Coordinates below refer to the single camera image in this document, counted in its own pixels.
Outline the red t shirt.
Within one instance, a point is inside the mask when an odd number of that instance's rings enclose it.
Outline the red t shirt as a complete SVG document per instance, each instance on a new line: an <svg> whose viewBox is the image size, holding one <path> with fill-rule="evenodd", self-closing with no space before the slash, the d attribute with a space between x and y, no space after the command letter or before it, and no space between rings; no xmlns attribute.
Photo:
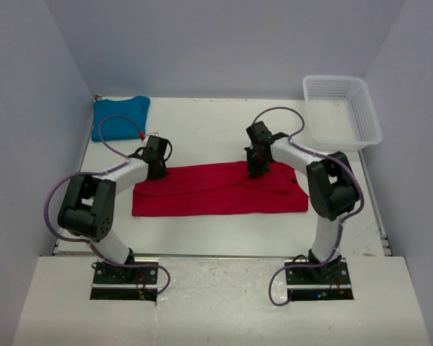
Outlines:
<svg viewBox="0 0 433 346"><path fill-rule="evenodd" d="M133 190L133 217L181 217L250 213L305 213L309 197L293 168L269 165L249 177L243 161L172 167L163 179L141 182Z"/></svg>

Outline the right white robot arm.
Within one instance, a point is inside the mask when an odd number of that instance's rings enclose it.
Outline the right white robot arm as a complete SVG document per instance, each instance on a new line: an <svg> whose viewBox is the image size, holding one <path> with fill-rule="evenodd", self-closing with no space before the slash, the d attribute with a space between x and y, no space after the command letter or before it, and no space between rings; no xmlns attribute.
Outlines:
<svg viewBox="0 0 433 346"><path fill-rule="evenodd" d="M357 214L355 204L364 201L346 154L325 154L300 146L285 133L273 134L262 121L253 123L246 133L250 139L245 148L249 177L264 175L273 163L285 164L306 176L310 203L318 215L316 235L307 261L294 260L290 267L307 268L313 282L324 283L333 275L332 265L341 258L344 224Z"/></svg>

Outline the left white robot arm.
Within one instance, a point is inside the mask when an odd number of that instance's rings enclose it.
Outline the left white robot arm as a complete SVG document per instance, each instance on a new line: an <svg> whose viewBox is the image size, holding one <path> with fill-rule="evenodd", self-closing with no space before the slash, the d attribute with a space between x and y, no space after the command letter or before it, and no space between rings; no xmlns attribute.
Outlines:
<svg viewBox="0 0 433 346"><path fill-rule="evenodd" d="M107 265L119 283L136 273L133 252L113 230L115 199L140 182L167 176L166 161L172 153L169 140L149 136L146 144L125 156L122 164L104 172L78 172L70 177L59 213L58 226L86 243Z"/></svg>

